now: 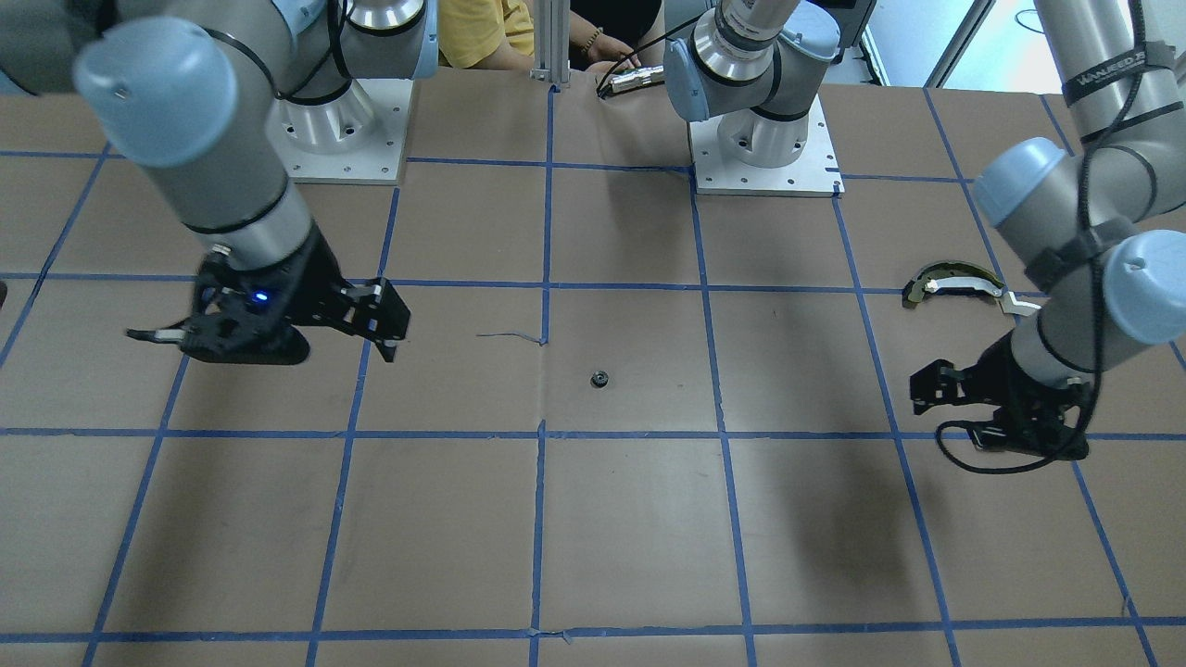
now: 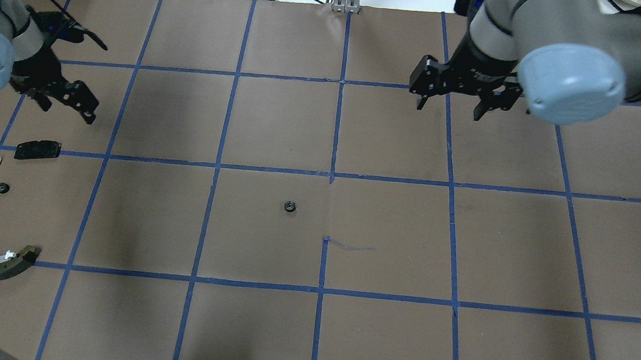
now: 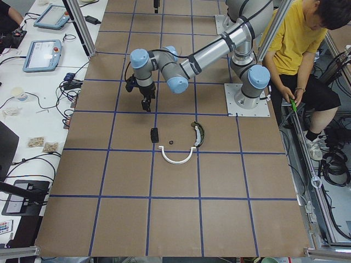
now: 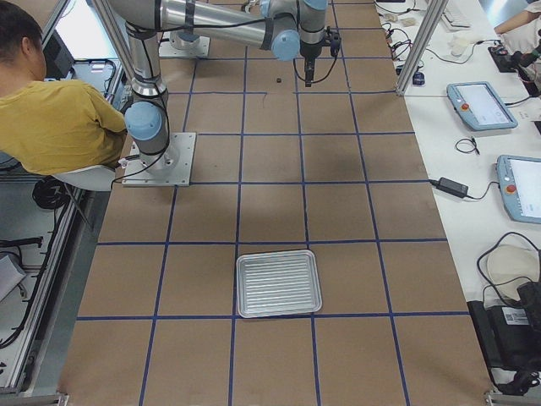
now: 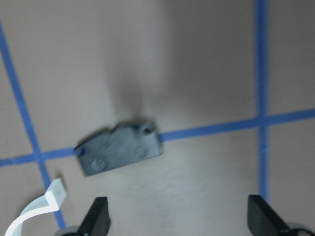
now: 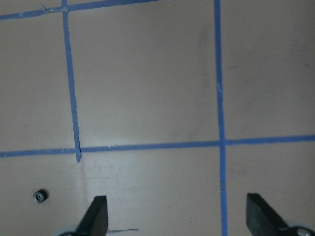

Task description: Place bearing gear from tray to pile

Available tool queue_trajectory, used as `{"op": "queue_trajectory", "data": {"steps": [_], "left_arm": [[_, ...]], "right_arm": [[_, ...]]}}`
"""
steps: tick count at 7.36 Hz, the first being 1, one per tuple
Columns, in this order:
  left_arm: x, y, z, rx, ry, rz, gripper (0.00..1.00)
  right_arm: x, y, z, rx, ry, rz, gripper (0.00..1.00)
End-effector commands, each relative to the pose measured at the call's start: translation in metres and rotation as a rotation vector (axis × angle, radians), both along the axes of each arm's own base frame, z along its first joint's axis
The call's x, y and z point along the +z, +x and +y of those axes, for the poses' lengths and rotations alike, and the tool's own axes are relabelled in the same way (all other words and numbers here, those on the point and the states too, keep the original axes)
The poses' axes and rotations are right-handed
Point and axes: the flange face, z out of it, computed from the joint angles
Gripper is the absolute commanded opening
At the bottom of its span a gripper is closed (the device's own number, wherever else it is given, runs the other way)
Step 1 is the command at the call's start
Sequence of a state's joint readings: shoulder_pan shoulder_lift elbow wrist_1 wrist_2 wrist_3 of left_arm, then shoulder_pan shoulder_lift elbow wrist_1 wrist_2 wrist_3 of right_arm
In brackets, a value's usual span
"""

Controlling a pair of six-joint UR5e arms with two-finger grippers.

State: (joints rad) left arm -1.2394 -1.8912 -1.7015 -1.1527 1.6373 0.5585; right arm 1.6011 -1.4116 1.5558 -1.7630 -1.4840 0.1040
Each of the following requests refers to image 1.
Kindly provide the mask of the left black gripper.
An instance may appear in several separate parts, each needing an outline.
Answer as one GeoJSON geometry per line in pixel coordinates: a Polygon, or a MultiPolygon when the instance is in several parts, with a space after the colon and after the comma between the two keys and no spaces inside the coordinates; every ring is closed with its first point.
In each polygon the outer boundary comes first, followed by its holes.
{"type": "Polygon", "coordinates": [[[940,406],[993,405],[996,409],[990,421],[975,423],[969,432],[978,450],[1038,459],[1086,459],[1086,436],[1073,434],[1075,426],[1066,423],[1066,414],[1089,406],[1089,386],[1053,388],[1038,383],[1014,358],[1010,338],[1006,333],[988,347],[974,366],[958,369],[946,358],[936,358],[914,371],[908,379],[914,415],[940,406]]]}

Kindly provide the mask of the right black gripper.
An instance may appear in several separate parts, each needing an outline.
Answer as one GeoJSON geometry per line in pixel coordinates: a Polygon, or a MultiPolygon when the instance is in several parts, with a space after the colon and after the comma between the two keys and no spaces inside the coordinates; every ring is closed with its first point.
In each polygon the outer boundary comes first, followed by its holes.
{"type": "Polygon", "coordinates": [[[180,347],[208,363],[296,366],[310,357],[298,329],[330,326],[372,342],[385,363],[397,358],[410,309],[385,278],[347,284],[318,225],[296,252],[266,269],[232,269],[230,258],[224,246],[208,250],[186,320],[128,328],[127,337],[180,347]]]}

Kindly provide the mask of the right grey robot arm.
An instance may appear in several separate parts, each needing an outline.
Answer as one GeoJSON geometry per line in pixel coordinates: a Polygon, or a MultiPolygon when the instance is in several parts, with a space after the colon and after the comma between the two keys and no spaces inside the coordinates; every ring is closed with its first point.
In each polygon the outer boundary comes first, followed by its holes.
{"type": "Polygon", "coordinates": [[[5,1],[4,94],[76,93],[205,249],[189,315],[127,336],[208,363],[296,366],[304,328],[393,360],[410,309],[347,282],[267,131],[308,155],[377,138],[365,80],[436,71],[435,1],[5,1]]]}

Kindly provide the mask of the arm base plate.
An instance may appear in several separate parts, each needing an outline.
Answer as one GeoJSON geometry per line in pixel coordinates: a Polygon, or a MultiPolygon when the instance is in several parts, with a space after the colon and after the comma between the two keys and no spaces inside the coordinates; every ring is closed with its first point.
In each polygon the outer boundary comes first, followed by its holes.
{"type": "Polygon", "coordinates": [[[691,122],[688,139],[701,195],[833,197],[846,191],[821,97],[782,122],[752,110],[691,122]]]}
{"type": "Polygon", "coordinates": [[[264,131],[293,182],[398,185],[414,93],[410,80],[355,80],[321,106],[278,101],[264,131]]]}

